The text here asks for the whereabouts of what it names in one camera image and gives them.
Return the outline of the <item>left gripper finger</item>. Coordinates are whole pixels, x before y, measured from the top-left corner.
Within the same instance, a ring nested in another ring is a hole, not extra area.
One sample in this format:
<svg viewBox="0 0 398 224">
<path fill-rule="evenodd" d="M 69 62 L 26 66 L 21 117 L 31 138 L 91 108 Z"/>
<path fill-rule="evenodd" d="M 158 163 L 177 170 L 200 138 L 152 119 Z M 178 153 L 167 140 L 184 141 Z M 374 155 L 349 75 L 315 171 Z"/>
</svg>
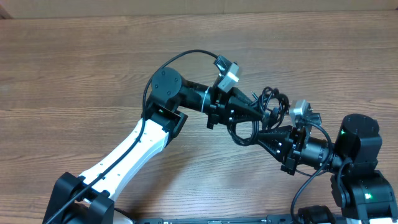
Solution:
<svg viewBox="0 0 398 224">
<path fill-rule="evenodd" d="M 230 112 L 228 119 L 229 125 L 248 122 L 248 121 L 258 121 L 260 123 L 267 124 L 267 115 L 262 109 L 260 109 L 259 103 L 257 101 L 253 101 L 252 108 L 228 107 L 228 111 Z"/>
<path fill-rule="evenodd" d="M 241 90 L 232 87 L 229 91 L 228 106 L 230 108 L 252 108 L 253 101 L 249 99 Z"/>
</svg>

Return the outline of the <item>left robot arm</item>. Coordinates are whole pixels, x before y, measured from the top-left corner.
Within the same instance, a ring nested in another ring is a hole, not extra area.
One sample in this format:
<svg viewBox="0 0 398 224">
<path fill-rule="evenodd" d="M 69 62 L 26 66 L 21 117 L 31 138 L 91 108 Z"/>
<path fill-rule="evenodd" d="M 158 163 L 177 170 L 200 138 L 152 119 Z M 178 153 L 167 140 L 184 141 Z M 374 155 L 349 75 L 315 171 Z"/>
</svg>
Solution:
<svg viewBox="0 0 398 224">
<path fill-rule="evenodd" d="M 114 204 L 138 171 L 176 138 L 187 120 L 182 106 L 204 113 L 207 126 L 228 127 L 239 121 L 255 126 L 265 120 L 251 100 L 234 87 L 233 72 L 213 86 L 191 82 L 173 68 L 162 67 L 149 80 L 141 119 L 128 137 L 99 163 L 74 176 L 64 173 L 55 183 L 44 223 L 134 223 Z"/>
</svg>

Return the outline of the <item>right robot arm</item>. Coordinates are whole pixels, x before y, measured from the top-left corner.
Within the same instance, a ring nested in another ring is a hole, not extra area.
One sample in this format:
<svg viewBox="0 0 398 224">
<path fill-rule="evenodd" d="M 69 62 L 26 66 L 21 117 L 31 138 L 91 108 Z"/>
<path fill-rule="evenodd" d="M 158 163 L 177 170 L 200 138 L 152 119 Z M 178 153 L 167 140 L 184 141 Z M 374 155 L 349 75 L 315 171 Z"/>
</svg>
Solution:
<svg viewBox="0 0 398 224">
<path fill-rule="evenodd" d="M 346 223 L 397 223 L 397 202 L 391 184 L 376 169 L 382 146 L 379 125 L 363 114 L 344 117 L 335 142 L 313 138 L 321 128 L 318 113 L 298 115 L 291 126 L 258 132 L 255 143 L 293 175 L 297 166 L 330 172 L 331 193 Z"/>
</svg>

